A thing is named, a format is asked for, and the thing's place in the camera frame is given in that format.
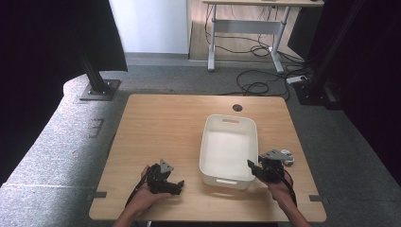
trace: white wall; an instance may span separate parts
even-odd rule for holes
[[[110,0],[125,52],[189,53],[190,0]]]

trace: forearm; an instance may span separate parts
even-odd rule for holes
[[[130,227],[137,212],[129,213],[127,211],[123,211],[118,217],[118,220],[114,223],[113,227]]]
[[[293,227],[310,227],[311,225],[295,206],[291,197],[278,201],[280,208],[286,213],[289,223]]]

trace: tripod base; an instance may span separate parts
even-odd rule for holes
[[[325,106],[328,110],[340,110],[340,98],[336,95],[333,84],[324,85],[320,93],[311,93],[308,84],[293,83],[295,93],[301,105]]]
[[[95,92],[89,83],[85,91],[83,91],[80,100],[95,100],[95,101],[111,101],[114,93],[120,85],[119,79],[103,79],[104,80],[104,91]]]

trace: black curtain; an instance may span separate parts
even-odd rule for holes
[[[8,1],[0,23],[3,183],[57,109],[63,84],[85,74],[75,36],[97,70],[127,65],[107,0]]]
[[[355,15],[350,15],[356,2],[363,4]],[[341,107],[401,184],[401,168],[398,167],[401,163],[401,93],[398,88],[401,82],[398,69],[401,2],[329,0],[326,3],[310,60],[320,75],[339,85]],[[327,61],[330,40],[351,16],[355,19],[332,58],[321,68],[323,61]]]

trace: white plastic basket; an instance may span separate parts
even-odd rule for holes
[[[254,180],[247,160],[257,163],[256,124],[245,117],[213,114],[206,120],[200,147],[204,183],[246,189]]]

